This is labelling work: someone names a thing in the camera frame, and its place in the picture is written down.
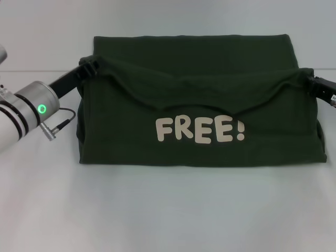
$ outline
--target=green fabric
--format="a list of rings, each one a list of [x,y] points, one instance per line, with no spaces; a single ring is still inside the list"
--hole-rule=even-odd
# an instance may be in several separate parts
[[[95,37],[90,60],[101,68],[78,87],[80,163],[326,161],[313,70],[298,68],[287,35]]]

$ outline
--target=exclamation mark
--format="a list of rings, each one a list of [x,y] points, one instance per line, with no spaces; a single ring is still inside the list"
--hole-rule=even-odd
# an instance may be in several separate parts
[[[244,136],[244,134],[242,134],[242,132],[245,131],[245,126],[240,121],[238,121],[238,131],[240,132],[240,134],[237,135],[237,139],[240,140],[240,141],[244,140],[245,136]]]

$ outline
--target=cable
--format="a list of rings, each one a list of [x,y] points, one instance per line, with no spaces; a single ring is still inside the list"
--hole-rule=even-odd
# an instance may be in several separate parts
[[[72,112],[74,115],[71,117],[71,119],[69,119],[70,121],[72,121],[76,117],[76,112],[74,112],[72,109],[59,108],[59,110],[67,110],[67,111]]]
[[[54,134],[56,134],[57,132],[59,132],[61,129],[63,129],[66,125],[68,125],[75,117],[76,117],[76,112],[74,112],[72,109],[67,109],[67,108],[59,108],[59,110],[67,110],[72,112],[74,115],[70,118],[65,120],[63,123],[60,123],[59,125],[57,125],[52,132]]]

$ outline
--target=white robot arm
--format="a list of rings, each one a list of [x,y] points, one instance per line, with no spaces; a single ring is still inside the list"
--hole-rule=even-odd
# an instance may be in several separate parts
[[[0,45],[0,64],[7,58],[7,52]],[[74,89],[84,79],[97,74],[97,62],[89,62],[60,77],[50,85],[34,81],[17,93],[0,86],[0,153],[9,148],[31,130],[40,126],[51,141],[55,134],[66,126],[71,119],[64,121],[53,130],[44,123],[60,108],[59,99]]]

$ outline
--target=white letter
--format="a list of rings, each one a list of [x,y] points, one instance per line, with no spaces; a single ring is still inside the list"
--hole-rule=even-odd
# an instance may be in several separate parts
[[[173,129],[170,127],[166,127],[164,128],[163,125],[164,124],[172,124],[173,123],[173,119],[171,118],[159,118],[156,120],[156,132],[158,134],[158,140],[160,142],[162,142],[164,140],[164,135],[165,134],[170,134],[173,132]]]
[[[245,131],[245,125],[240,121],[238,121],[238,131],[239,132],[244,132]],[[242,133],[238,134],[238,136],[237,136],[237,139],[240,140],[240,141],[244,140],[244,138],[245,138],[245,136]]]
[[[182,139],[182,132],[188,137],[188,138],[193,138],[194,134],[188,129],[190,126],[191,120],[190,117],[187,115],[178,115],[175,118],[175,136],[178,140]]]
[[[220,115],[215,117],[215,127],[216,127],[216,135],[217,135],[217,141],[222,142],[230,142],[233,140],[233,137],[231,135],[223,135],[225,131],[232,130],[232,125],[223,125],[222,122],[224,121],[232,121],[232,117],[226,116],[226,115]]]
[[[213,120],[208,117],[197,117],[195,119],[195,142],[196,143],[211,143],[210,138],[204,138],[203,134],[210,134],[211,128],[203,128],[202,124],[211,124]]]

